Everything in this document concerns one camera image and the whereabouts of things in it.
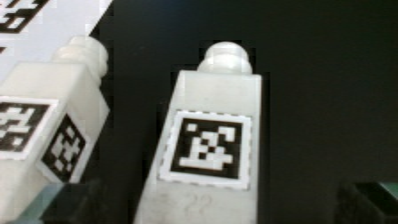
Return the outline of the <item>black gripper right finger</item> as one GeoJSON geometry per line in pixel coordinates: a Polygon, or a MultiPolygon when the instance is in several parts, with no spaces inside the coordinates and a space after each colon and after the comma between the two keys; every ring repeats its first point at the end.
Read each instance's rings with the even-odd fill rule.
{"type": "Polygon", "coordinates": [[[398,224],[398,182],[342,182],[334,224],[398,224]]]}

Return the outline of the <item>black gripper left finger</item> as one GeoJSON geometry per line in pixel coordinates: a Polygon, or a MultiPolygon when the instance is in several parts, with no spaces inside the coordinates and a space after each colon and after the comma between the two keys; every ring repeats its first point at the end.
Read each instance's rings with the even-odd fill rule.
{"type": "Polygon", "coordinates": [[[44,209],[44,224],[103,224],[103,185],[99,181],[67,183],[44,209]]]}

